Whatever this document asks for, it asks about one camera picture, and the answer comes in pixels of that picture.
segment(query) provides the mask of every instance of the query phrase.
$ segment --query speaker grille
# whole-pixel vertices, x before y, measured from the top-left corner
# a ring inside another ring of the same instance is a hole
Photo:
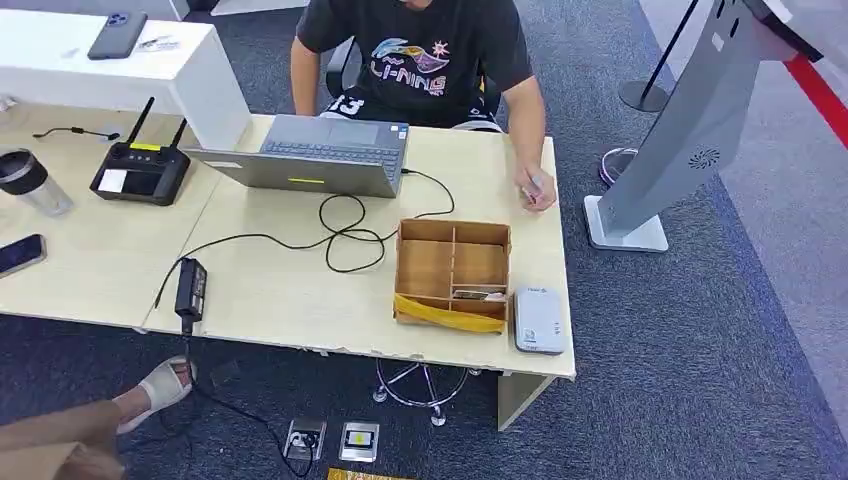
[[[720,158],[721,153],[718,150],[715,148],[707,148],[700,152],[696,152],[691,158],[689,158],[689,168],[697,170],[710,168],[718,163]]]

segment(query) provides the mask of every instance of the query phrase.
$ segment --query floor outlet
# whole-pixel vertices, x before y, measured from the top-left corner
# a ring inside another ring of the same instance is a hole
[[[380,425],[376,423],[345,423],[342,428],[339,460],[373,463],[377,460],[379,437]]]
[[[309,460],[310,448],[309,436],[314,439],[312,446],[312,460],[321,458],[321,450],[324,447],[324,434],[327,431],[327,422],[321,420],[310,420],[306,418],[295,418],[289,424],[289,433],[286,435],[286,447],[284,455],[286,458],[295,460]]]

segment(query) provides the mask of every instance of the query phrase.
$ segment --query cardboard box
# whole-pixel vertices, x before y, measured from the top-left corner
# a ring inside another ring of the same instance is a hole
[[[494,223],[402,220],[395,293],[430,307],[494,318],[506,327],[509,235],[508,225]],[[457,292],[501,298],[457,298]],[[433,325],[394,313],[400,323]]]

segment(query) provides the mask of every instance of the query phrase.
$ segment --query laptop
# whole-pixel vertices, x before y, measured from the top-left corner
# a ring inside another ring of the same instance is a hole
[[[409,125],[277,115],[258,153],[183,149],[256,188],[394,198]]]

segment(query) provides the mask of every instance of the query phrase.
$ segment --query black t-shirt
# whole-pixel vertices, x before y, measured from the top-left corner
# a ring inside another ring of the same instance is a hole
[[[532,75],[512,0],[433,0],[420,11],[398,0],[311,0],[297,26],[316,53],[351,36],[363,56],[358,85],[394,108],[464,108],[481,63],[501,91]]]

